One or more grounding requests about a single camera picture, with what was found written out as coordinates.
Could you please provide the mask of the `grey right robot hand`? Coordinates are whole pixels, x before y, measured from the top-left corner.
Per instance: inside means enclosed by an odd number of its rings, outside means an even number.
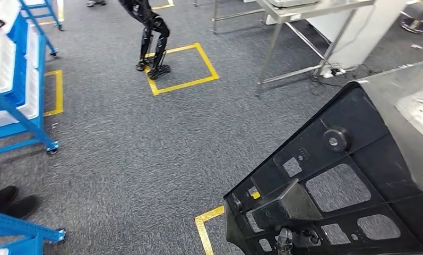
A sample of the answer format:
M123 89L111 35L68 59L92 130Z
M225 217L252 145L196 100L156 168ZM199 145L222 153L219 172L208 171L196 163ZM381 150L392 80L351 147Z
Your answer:
M321 239L312 229L299 232L283 227L277 236L276 249L278 254L293 254L293 249L309 248L321 245Z

